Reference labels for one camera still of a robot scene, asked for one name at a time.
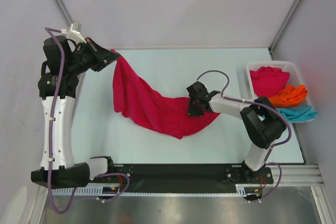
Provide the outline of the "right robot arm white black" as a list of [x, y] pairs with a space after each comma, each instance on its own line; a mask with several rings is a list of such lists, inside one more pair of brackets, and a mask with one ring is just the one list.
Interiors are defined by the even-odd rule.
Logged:
[[286, 120], [266, 97], [259, 97], [256, 100], [228, 97], [219, 91], [208, 92], [199, 81], [186, 89], [190, 98], [188, 115], [203, 116], [206, 112], [221, 113], [243, 121], [251, 140], [251, 147], [241, 165], [240, 175], [232, 181], [238, 182], [244, 179], [254, 183], [261, 177], [261, 171], [270, 155], [272, 144], [288, 128]]

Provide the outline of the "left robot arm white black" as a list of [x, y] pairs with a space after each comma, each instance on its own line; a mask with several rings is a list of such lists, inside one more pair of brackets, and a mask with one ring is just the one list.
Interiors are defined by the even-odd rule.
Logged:
[[91, 69], [99, 72], [120, 58], [91, 38], [75, 42], [65, 36], [44, 41], [46, 61], [38, 81], [45, 118], [45, 140], [40, 168], [31, 172], [31, 181], [52, 189], [85, 187], [99, 176], [110, 182], [116, 169], [110, 156], [97, 156], [75, 163], [71, 127], [79, 75]]

